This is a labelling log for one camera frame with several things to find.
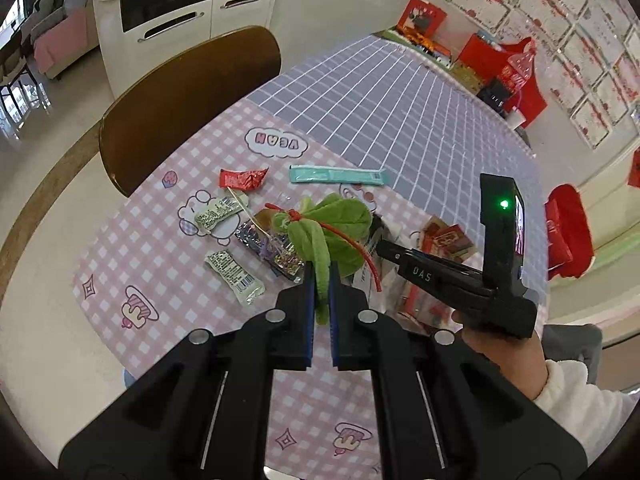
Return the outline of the white fleece sleeve forearm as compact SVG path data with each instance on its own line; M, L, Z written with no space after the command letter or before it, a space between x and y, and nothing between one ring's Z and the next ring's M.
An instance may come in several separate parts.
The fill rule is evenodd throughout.
M548 380L534 403L582 445L591 465L623 428L639 393L588 384L581 362L547 360L546 365Z

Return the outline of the person's right hand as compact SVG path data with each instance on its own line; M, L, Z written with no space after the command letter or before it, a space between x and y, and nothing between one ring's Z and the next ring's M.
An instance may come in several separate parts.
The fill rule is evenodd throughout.
M454 310L452 319L462 326L458 331L462 340L472 350L494 362L501 374L524 396L535 400L542 393L549 372L537 335L528 339L513 339L483 333L466 324L457 310Z

